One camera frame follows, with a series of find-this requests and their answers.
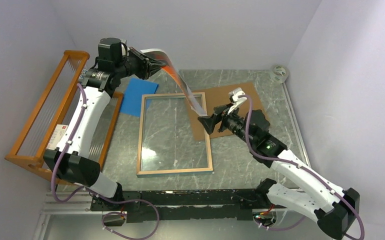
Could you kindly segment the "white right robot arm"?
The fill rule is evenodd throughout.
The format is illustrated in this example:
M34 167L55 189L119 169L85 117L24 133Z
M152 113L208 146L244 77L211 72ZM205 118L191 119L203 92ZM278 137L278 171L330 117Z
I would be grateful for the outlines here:
M295 211L316 222L332 239L346 237L358 219L360 194L352 187L343 189L328 181L304 164L269 133L270 123L262 110L251 110L241 117L236 110L228 113L230 107L230 104L216 107L212 115L197 119L209 134L219 125L219 132L229 130L249 143L255 160L284 175L302 190L298 192L266 178L255 189L256 203L263 208L274 204Z

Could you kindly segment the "hot air balloon photo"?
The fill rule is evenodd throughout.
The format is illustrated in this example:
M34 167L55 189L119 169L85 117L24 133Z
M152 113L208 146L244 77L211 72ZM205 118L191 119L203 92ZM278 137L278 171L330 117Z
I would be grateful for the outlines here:
M204 108L196 100L190 87L183 80L173 65L169 55L164 50L159 48L148 48L140 50L140 53L142 53L148 60L148 67L145 73L147 79L160 70L164 70L180 88L186 97L191 109L195 111L200 117L207 115L206 110L204 110Z

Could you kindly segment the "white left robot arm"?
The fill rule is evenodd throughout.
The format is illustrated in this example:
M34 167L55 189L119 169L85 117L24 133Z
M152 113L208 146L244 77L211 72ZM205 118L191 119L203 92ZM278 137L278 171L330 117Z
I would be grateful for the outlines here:
M56 195L57 181L64 180L103 198L109 209L118 210L124 203L123 187L106 177L98 162L89 159L93 135L123 78L135 75L147 80L169 66L170 60L160 50L136 50L115 37L101 39L97 52L94 65L76 85L80 97L65 135L54 149L44 152L43 158L52 171L51 192L57 202L62 202Z

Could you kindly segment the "blue wooden picture frame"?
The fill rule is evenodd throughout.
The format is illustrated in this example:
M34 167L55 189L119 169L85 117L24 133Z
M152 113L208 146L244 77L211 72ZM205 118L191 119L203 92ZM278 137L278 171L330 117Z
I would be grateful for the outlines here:
M213 171L210 136L182 93L142 96L136 175L192 175Z

